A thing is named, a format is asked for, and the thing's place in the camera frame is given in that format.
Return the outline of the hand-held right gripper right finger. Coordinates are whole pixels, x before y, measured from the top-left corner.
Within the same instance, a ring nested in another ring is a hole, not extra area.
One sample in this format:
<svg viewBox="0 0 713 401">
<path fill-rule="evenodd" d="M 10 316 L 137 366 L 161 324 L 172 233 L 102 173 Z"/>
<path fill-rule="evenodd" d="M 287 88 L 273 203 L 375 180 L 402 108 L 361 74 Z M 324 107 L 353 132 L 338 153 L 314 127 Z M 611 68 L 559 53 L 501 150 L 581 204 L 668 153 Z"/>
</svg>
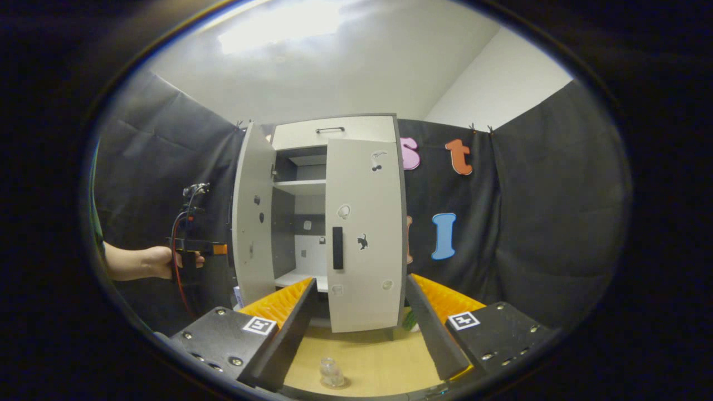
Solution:
<svg viewBox="0 0 713 401">
<path fill-rule="evenodd" d="M 438 377 L 477 392 L 533 363 L 555 340 L 555 329 L 514 305 L 484 304 L 425 277 L 407 276 L 406 299 Z"/>
</svg>

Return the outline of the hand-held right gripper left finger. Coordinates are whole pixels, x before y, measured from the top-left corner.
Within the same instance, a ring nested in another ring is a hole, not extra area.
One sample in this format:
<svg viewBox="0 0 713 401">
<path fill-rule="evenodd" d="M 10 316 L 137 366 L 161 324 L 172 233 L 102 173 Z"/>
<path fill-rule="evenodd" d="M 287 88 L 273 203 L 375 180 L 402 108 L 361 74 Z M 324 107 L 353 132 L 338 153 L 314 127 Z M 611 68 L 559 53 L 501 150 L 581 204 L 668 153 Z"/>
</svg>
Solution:
<svg viewBox="0 0 713 401">
<path fill-rule="evenodd" d="M 223 382 L 275 393 L 317 302 L 318 282 L 308 277 L 239 310 L 216 307 L 171 335 L 169 345 Z"/>
</svg>

